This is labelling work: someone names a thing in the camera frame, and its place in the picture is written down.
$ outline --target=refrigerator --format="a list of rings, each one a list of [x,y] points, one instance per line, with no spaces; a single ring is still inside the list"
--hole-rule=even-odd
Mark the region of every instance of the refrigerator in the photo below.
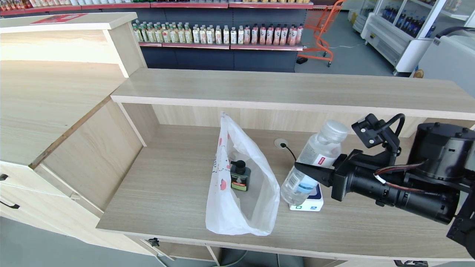
[[[451,80],[475,97],[475,28],[453,27],[437,34],[411,77]]]

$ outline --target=display fridge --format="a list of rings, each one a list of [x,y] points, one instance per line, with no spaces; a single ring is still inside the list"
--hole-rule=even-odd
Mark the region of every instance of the display fridge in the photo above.
[[[361,9],[359,10],[358,16],[356,17],[355,23],[353,23],[353,29],[359,33],[363,30],[364,24],[368,19],[368,15],[374,11],[376,7],[377,0],[364,0]]]
[[[475,27],[475,0],[379,0],[361,31],[393,66],[411,73],[433,38],[455,27]]]

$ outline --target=floor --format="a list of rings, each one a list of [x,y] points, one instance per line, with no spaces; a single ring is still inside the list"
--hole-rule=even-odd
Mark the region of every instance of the floor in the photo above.
[[[309,59],[297,65],[299,73],[391,76],[392,66],[371,46],[365,46],[341,13],[324,35],[335,53],[331,67],[326,61]],[[311,45],[311,32],[305,31],[303,43]],[[222,263],[232,263],[244,252],[227,249]],[[168,267],[211,267],[212,263],[178,259],[162,259]],[[301,257],[280,256],[281,267],[302,267]],[[6,218],[0,218],[0,267],[160,267],[159,261],[145,256],[89,245],[75,238],[40,230]],[[249,252],[235,267],[276,267],[275,254]],[[475,267],[474,262],[449,263],[441,267]]]
[[[307,16],[319,16],[319,14],[321,13],[310,11]],[[332,65],[328,67],[328,61],[309,59],[301,65],[296,64],[295,72],[392,76],[394,67],[371,45],[364,45],[364,40],[361,39],[358,32],[353,30],[347,17],[347,12],[341,12],[328,32],[323,35],[323,39],[330,44],[334,53]],[[315,39],[311,30],[304,30],[302,43],[305,46],[315,47]],[[321,57],[323,53],[308,55]]]

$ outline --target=plastic bag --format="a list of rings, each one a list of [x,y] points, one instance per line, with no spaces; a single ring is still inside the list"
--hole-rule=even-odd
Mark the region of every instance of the plastic bag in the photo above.
[[[243,160],[251,169],[248,191],[231,188],[230,160]],[[206,204],[206,228],[223,235],[269,235],[276,222],[279,190],[276,177],[256,143],[227,114],[221,113]]]

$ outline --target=bottle cap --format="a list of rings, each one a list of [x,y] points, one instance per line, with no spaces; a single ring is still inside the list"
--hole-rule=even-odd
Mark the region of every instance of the bottle cap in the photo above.
[[[246,172],[246,163],[244,161],[236,161],[236,162],[230,162],[235,168],[235,172],[237,174],[244,174]]]
[[[320,134],[325,136],[329,142],[341,143],[345,140],[350,130],[340,122],[328,120],[323,126]]]

